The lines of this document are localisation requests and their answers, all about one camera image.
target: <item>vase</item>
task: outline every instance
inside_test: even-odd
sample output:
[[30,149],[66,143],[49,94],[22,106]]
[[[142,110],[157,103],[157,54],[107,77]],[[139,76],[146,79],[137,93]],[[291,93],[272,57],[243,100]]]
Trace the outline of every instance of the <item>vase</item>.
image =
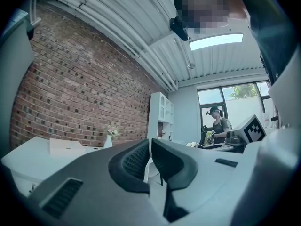
[[112,144],[112,136],[111,135],[107,135],[107,139],[104,143],[104,148],[109,148],[109,147],[112,147],[113,144]]

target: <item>smoke detector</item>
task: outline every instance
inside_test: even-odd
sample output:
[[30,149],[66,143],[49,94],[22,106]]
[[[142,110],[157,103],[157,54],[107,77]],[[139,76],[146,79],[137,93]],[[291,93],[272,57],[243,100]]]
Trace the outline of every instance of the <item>smoke detector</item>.
[[187,65],[187,68],[190,69],[190,70],[193,70],[195,67],[196,67],[195,64],[189,64],[189,65]]

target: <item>person wearing cap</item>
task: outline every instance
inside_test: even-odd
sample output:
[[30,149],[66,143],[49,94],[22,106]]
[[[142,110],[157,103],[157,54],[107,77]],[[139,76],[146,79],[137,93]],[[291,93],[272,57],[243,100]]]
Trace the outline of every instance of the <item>person wearing cap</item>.
[[209,114],[215,119],[212,126],[215,131],[215,134],[212,135],[213,144],[223,143],[229,130],[227,119],[223,118],[222,111],[217,107],[212,107]]
[[174,5],[183,29],[225,27],[229,19],[248,23],[271,84],[297,48],[295,29],[276,0],[174,0]]

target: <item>green foliage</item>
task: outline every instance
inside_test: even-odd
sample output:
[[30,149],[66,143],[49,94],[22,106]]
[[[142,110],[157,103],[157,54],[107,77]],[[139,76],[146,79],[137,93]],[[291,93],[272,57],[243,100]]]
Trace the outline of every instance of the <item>green foliage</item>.
[[234,92],[229,96],[234,99],[249,98],[257,95],[253,84],[234,86],[232,89]]

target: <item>brick wall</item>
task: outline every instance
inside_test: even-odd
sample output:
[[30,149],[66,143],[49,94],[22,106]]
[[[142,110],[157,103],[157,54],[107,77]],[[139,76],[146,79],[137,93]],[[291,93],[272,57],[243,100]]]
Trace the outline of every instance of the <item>brick wall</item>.
[[11,147],[35,136],[103,146],[146,138],[150,94],[162,91],[121,48],[76,17],[46,3],[31,40],[35,59],[13,108]]

